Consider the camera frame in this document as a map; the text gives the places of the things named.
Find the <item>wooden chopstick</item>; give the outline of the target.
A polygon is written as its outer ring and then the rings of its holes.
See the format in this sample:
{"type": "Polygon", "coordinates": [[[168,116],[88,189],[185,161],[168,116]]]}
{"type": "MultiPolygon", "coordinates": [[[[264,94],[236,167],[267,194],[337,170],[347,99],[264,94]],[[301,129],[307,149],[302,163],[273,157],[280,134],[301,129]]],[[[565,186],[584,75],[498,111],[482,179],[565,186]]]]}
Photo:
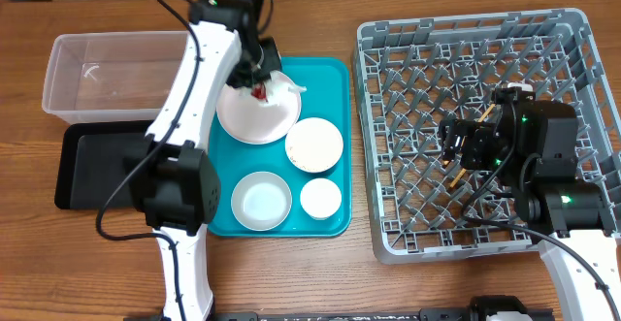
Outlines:
{"type": "Polygon", "coordinates": [[[483,113],[483,115],[478,119],[477,122],[483,122],[486,117],[495,109],[496,104],[491,104],[488,109],[483,113]]]}
{"type": "Polygon", "coordinates": [[[450,184],[449,184],[449,188],[454,188],[457,183],[459,182],[459,180],[463,177],[463,175],[466,173],[466,169],[461,169],[460,172],[457,174],[457,176],[455,177],[455,179],[453,179],[450,184]]]}

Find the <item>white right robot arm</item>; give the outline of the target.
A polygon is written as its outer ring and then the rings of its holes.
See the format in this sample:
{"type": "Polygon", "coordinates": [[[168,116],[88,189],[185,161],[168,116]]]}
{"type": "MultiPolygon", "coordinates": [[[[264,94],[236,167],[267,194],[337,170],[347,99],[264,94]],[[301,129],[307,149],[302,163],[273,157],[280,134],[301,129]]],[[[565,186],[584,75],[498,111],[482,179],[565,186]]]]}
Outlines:
{"type": "Polygon", "coordinates": [[[501,110],[495,122],[441,122],[443,163],[509,187],[518,229],[537,246],[565,319],[619,319],[615,220],[603,189],[576,175],[575,109],[514,82],[494,89],[491,105],[501,110]]]}

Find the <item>white cup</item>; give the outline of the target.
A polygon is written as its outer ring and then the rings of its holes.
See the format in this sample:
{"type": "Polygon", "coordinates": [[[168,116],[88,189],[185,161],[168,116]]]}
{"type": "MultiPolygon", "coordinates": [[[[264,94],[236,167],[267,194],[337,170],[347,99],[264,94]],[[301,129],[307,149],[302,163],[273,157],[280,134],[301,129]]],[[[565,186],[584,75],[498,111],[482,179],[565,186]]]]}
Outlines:
{"type": "Polygon", "coordinates": [[[324,220],[334,215],[342,205],[338,185],[328,178],[310,180],[301,190],[300,203],[313,219],[324,220]]]}

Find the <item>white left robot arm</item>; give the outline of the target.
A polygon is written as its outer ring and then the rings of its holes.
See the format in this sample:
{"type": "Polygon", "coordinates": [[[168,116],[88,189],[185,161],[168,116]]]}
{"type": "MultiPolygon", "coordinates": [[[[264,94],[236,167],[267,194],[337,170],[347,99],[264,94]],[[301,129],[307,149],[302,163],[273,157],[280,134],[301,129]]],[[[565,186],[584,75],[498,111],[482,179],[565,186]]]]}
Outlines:
{"type": "Polygon", "coordinates": [[[190,0],[180,21],[185,51],[174,83],[144,140],[124,156],[120,183],[157,240],[165,278],[162,320],[207,320],[213,293],[206,235],[220,198],[208,157],[209,135],[225,87],[253,88],[281,68],[260,18],[272,0],[190,0]]]}

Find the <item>tissue with red wrapper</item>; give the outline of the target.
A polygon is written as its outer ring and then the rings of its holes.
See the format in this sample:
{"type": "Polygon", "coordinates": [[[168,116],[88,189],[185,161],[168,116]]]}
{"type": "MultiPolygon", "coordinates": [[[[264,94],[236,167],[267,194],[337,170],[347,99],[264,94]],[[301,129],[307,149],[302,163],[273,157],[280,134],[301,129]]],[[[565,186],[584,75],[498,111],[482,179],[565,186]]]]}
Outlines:
{"type": "Polygon", "coordinates": [[[279,104],[287,94],[301,94],[307,91],[305,86],[296,84],[281,71],[272,71],[270,77],[255,84],[250,95],[265,106],[279,104]]]}

